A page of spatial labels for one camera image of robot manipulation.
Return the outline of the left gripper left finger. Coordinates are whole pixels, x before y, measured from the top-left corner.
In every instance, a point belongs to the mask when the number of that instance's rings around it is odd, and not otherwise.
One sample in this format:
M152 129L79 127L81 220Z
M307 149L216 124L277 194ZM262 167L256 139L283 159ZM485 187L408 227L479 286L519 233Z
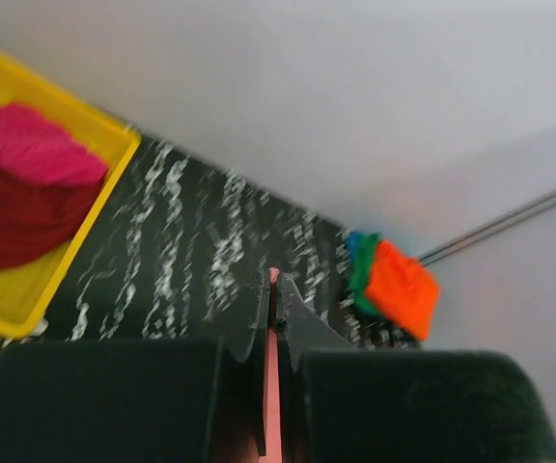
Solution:
M0 462L256 462L266 453L264 272L194 337L0 352Z

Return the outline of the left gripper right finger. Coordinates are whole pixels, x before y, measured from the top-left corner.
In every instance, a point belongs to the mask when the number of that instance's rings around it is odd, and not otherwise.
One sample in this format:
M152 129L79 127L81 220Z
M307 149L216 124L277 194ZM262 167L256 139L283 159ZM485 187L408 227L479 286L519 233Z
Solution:
M527 373L491 351L357 349L277 280L287 462L556 462Z

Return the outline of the yellow plastic bin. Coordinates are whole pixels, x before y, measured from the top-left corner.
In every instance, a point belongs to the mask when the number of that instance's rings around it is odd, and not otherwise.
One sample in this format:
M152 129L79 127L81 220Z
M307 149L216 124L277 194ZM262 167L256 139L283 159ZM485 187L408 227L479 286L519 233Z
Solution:
M140 136L0 52L0 336L37 328Z

